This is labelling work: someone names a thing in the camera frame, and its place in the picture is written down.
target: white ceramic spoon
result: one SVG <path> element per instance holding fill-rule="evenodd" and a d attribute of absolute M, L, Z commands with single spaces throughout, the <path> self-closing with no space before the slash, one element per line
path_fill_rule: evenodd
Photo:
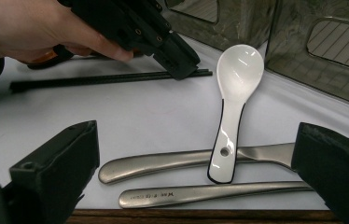
<path fill-rule="evenodd" d="M 218 60 L 216 72 L 223 110 L 207 172 L 209 179 L 215 183 L 228 184 L 233 179 L 242 111 L 261 81 L 263 71 L 261 55 L 247 45 L 236 45 L 225 50 Z"/>

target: white table surface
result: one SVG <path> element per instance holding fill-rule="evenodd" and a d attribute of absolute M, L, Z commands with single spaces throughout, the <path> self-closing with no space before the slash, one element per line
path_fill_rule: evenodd
<path fill-rule="evenodd" d="M 68 126 L 97 120 L 101 165 L 147 153 L 212 148 L 221 116 L 216 62 L 221 51 L 185 38 L 198 52 L 200 68 L 212 77 L 40 89 L 11 94 L 9 83 L 61 77 L 87 77 L 164 71 L 155 60 L 129 63 L 75 58 L 34 71 L 6 59 L 0 76 L 0 184 L 8 168 Z M 259 50 L 262 55 L 266 46 Z M 349 104 L 265 71 L 244 108 L 238 146 L 294 142 L 300 122 L 330 128 L 349 137 Z M 98 170 L 77 208 L 119 208 L 125 189 L 209 185 L 207 167 L 146 175 L 114 185 L 98 180 Z M 268 163 L 238 164 L 233 183 L 300 180 Z M 287 192 L 188 203 L 176 209 L 327 209 L 315 192 Z"/>

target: spoon handle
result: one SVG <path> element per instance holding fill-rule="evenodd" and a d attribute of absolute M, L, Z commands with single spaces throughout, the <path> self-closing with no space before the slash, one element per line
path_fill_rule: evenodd
<path fill-rule="evenodd" d="M 213 148 L 207 176 L 218 184 L 229 184 L 233 179 L 239 122 L 245 101 L 223 99 L 223 111 L 215 147 Z"/>

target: hand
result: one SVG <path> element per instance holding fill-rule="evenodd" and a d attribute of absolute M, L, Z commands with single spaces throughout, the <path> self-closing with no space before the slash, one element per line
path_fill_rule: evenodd
<path fill-rule="evenodd" d="M 81 56 L 96 51 L 124 62 L 133 57 L 57 0 L 0 0 L 0 58 L 30 62 L 59 44 Z"/>

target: wooden edge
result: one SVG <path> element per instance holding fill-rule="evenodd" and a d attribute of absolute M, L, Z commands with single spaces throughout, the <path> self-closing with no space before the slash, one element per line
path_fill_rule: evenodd
<path fill-rule="evenodd" d="M 77 209 L 67 224 L 101 223 L 342 223 L 322 210 Z"/>

